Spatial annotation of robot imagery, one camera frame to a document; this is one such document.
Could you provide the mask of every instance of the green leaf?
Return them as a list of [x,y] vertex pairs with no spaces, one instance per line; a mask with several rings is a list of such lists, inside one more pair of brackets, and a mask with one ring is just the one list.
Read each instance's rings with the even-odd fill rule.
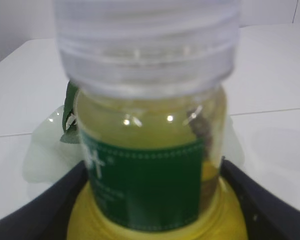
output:
[[66,88],[66,96],[64,101],[63,116],[62,116],[62,128],[63,131],[67,130],[67,121],[71,114],[74,113],[74,101],[78,92],[78,87],[69,81]]
[[66,144],[79,144],[79,133],[77,125],[70,125],[70,127],[65,131],[65,133],[60,138],[60,141]]

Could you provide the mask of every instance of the white table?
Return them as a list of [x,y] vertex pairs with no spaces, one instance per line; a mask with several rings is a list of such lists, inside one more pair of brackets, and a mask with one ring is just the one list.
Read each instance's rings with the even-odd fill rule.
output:
[[[22,163],[31,132],[63,104],[66,86],[53,39],[27,41],[0,63],[0,218],[49,186],[27,183]],[[240,168],[300,210],[300,24],[243,28],[225,89]]]

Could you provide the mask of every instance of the green label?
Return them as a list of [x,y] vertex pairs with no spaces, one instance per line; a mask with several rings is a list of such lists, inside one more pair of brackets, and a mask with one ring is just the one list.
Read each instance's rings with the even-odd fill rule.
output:
[[130,149],[97,141],[81,131],[98,207],[124,227],[159,232],[199,215],[203,141],[161,149]]

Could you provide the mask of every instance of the bottle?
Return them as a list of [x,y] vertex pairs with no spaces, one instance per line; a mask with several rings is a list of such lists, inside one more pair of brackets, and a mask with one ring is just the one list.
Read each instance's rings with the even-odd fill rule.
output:
[[61,60],[81,88],[89,176],[68,239],[198,240],[233,222],[233,239],[246,239],[219,177],[238,9],[237,0],[55,2]]

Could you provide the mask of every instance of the yellow liquid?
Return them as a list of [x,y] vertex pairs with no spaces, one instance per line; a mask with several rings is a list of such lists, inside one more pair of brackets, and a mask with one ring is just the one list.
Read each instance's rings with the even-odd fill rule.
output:
[[196,222],[160,233],[121,227],[103,216],[89,183],[78,195],[72,210],[67,240],[248,240],[246,224],[237,197],[222,178],[211,205]]
[[[221,87],[191,96],[160,100],[114,99],[80,92],[76,100],[79,127],[98,141],[123,148],[151,150],[177,147],[203,138],[206,154],[202,159],[199,219],[194,223],[165,233],[140,233],[107,220],[95,206],[90,191],[83,190],[81,194],[84,196],[78,198],[72,213],[68,239],[94,239],[101,232],[102,238],[99,239],[102,240],[196,240],[201,239],[200,236],[206,236],[203,233],[209,229],[213,219],[219,219],[218,212],[223,209],[220,191],[218,195],[216,189],[219,183],[225,114],[226,97]],[[230,196],[232,199],[229,199],[229,206],[233,207],[236,214],[230,216],[233,212],[223,211],[223,215],[232,222],[235,220],[240,230],[237,238],[220,239],[245,240],[246,228],[238,201],[234,193]],[[83,233],[86,231],[84,224],[88,224],[81,219],[84,213],[88,214],[87,218],[91,221],[94,219],[92,223],[96,224],[91,225],[91,235]],[[228,226],[233,224],[224,222],[226,218],[219,219],[219,223]]]

